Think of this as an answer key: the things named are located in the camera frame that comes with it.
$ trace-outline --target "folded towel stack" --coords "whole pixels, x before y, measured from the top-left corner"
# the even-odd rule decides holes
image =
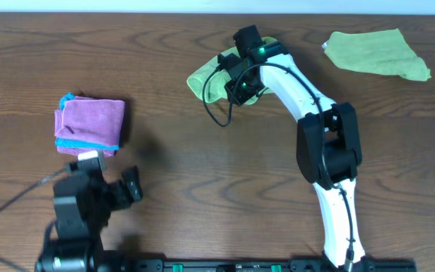
[[[78,156],[90,150],[113,156],[119,149],[125,102],[92,99],[71,93],[54,111],[55,145],[60,153]]]

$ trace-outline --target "green cloth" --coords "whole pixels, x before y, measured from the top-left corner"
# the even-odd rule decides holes
[[[262,38],[264,42],[271,43],[276,42],[276,39],[271,37]],[[227,56],[228,54],[234,53],[236,56],[239,56],[238,49],[236,46],[226,51],[222,52],[222,55]],[[187,85],[193,91],[193,93],[198,97],[198,99],[202,100],[202,86],[204,85],[205,80],[211,75],[212,72],[218,66],[218,56],[213,57],[210,61],[208,61],[204,66],[197,69],[192,75],[187,78]],[[209,79],[208,84],[205,86],[204,95],[205,101],[207,103],[213,103],[220,98],[227,99],[227,93],[224,86],[231,80],[230,75],[222,70],[220,72],[215,73],[211,79]],[[269,88],[264,91],[265,94],[271,94]],[[251,97],[248,101],[245,102],[246,105],[251,105],[256,102],[258,98],[256,96]]]
[[[398,29],[364,34],[333,32],[325,54],[338,67],[355,72],[425,82],[430,78],[426,63],[407,45]]]

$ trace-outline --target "blue cloth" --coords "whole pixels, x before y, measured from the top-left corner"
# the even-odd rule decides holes
[[[65,108],[65,102],[68,100],[74,100],[75,95],[72,93],[65,94],[60,99],[60,110]],[[66,147],[66,148],[94,148],[99,150],[118,150],[119,145],[113,145],[113,146],[106,146],[103,144],[95,144],[95,143],[89,143],[86,141],[78,141],[78,140],[70,140],[70,139],[64,139],[64,138],[57,138],[57,140],[54,142],[54,144],[57,147]]]

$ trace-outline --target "wooden table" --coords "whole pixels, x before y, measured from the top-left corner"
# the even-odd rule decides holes
[[[131,108],[126,144],[108,160],[106,178],[139,165],[145,200],[112,214],[106,249],[168,258],[319,255],[322,216],[295,161],[295,122],[285,107],[265,95],[220,128],[186,84],[253,23],[290,50],[319,90],[356,108],[356,212],[366,251],[435,271],[435,17],[0,14],[0,205],[74,159],[54,146],[62,95],[120,98]],[[340,70],[320,47],[335,30],[395,28],[432,79]],[[51,200],[48,185],[0,215],[1,255],[32,269],[54,217]]]

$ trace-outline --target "purple cloth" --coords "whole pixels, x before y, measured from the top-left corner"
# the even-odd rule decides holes
[[[95,149],[57,147],[58,153],[69,154],[69,155],[74,155],[74,156],[78,156],[80,153],[85,153],[85,152],[92,151],[92,150],[95,150]],[[105,157],[115,155],[115,150],[98,150],[98,151],[102,151],[103,156],[105,156]]]
[[[76,97],[55,110],[54,135],[58,138],[113,146],[119,144],[125,102]]]

